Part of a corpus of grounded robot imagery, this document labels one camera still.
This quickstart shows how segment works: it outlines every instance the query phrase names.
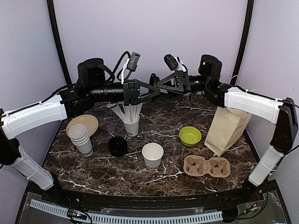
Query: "paper bag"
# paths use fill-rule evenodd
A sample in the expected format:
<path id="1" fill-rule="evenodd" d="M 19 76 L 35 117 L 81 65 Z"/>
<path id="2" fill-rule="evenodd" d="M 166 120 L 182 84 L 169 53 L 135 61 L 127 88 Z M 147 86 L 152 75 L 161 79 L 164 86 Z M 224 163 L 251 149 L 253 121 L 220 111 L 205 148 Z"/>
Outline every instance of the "paper bag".
<path id="1" fill-rule="evenodd" d="M 241 137 L 250 118 L 249 113 L 218 107 L 205 145 L 221 156 Z"/>

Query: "green bowl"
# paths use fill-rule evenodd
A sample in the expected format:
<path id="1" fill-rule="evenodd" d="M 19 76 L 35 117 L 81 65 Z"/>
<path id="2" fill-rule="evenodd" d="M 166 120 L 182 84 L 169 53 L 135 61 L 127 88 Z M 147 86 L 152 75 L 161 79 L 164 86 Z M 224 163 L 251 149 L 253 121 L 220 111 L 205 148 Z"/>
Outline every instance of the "green bowl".
<path id="1" fill-rule="evenodd" d="M 179 131 L 179 138 L 185 146 L 195 146 L 201 140 L 201 133 L 195 127 L 183 127 Z"/>

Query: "table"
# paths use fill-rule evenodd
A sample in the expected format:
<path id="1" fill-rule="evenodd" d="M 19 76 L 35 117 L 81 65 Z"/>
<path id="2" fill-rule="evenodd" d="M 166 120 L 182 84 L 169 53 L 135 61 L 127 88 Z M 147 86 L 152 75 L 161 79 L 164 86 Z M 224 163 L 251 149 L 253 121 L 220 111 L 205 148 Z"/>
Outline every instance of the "table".
<path id="1" fill-rule="evenodd" d="M 143 104 L 139 134 L 128 137 L 122 121 L 105 104 L 97 104 L 91 114 L 99 120 L 99 128 L 91 137 L 94 152 L 90 157 L 79 155 L 67 137 L 64 121 L 45 159 L 44 168 L 57 174 L 64 189 L 113 196 L 189 196 L 240 188 L 256 166 L 256 160 L 244 135 L 222 157 L 231 165 L 227 178 L 188 176 L 183 171 L 184 158 L 200 155 L 206 160 L 216 155 L 204 145 L 216 106 L 203 101 L 202 96 L 170 98 L 161 96 Z M 178 133 L 182 127 L 194 126 L 202 133 L 202 140 L 194 147 L 181 144 Z M 113 157 L 108 141 L 114 136 L 124 137 L 128 153 Z M 150 142 L 163 146 L 164 156 L 157 171 L 147 170 L 141 154 Z"/>

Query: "paper plate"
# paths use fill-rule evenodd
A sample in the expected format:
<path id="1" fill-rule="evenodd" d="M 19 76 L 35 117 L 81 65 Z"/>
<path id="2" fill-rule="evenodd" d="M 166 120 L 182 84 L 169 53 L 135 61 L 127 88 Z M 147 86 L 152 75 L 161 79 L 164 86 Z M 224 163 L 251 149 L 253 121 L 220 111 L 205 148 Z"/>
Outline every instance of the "paper plate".
<path id="1" fill-rule="evenodd" d="M 87 127 L 89 136 L 92 136 L 98 129 L 99 127 L 99 121 L 98 119 L 89 114 L 84 114 L 78 117 L 75 117 L 73 120 L 69 122 L 69 124 L 66 127 L 66 134 L 69 136 L 69 130 L 71 127 L 77 124 L 83 124 Z"/>

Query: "white backdrop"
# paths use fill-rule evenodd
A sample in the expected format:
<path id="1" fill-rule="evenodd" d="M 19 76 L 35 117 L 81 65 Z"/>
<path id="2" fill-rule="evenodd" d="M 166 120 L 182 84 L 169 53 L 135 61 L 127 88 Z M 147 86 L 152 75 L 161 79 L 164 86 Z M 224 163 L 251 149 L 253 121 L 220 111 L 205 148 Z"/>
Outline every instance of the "white backdrop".
<path id="1" fill-rule="evenodd" d="M 235 65 L 246 0 L 56 0 L 57 23 L 72 81 L 77 65 L 101 57 L 112 70 L 128 50 L 141 54 L 132 78 L 148 82 L 150 74 L 171 72 L 166 54 L 179 56 L 190 75 L 197 75 L 200 57 L 222 61 L 223 82 Z"/>

